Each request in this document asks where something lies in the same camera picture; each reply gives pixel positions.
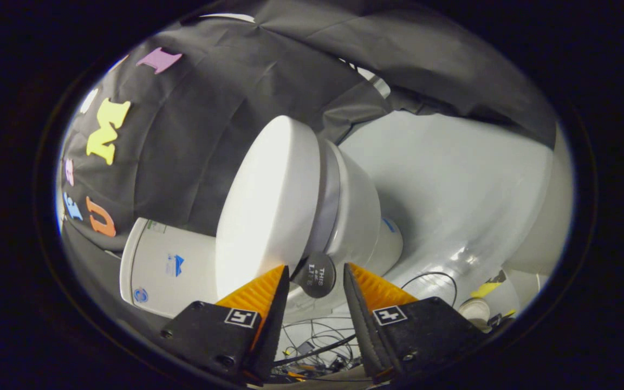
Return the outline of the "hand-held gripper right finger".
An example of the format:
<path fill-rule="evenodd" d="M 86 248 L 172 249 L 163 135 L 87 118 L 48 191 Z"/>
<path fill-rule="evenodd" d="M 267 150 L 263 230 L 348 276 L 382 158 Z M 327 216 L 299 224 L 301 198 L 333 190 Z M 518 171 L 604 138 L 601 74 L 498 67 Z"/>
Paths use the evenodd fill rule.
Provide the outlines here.
<path fill-rule="evenodd" d="M 344 265 L 343 289 L 362 365 L 375 384 L 424 379 L 487 341 L 443 299 L 420 300 L 359 265 Z"/>

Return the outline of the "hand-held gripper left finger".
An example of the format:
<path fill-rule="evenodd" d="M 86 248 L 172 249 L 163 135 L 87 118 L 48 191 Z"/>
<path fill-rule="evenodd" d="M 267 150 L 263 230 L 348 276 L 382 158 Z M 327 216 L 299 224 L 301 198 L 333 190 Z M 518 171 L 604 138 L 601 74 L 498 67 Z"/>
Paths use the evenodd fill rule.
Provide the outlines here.
<path fill-rule="evenodd" d="M 194 301 L 160 331 L 160 345 L 198 370 L 235 385 L 261 386 L 277 355 L 290 288 L 279 265 L 217 303 Z"/>

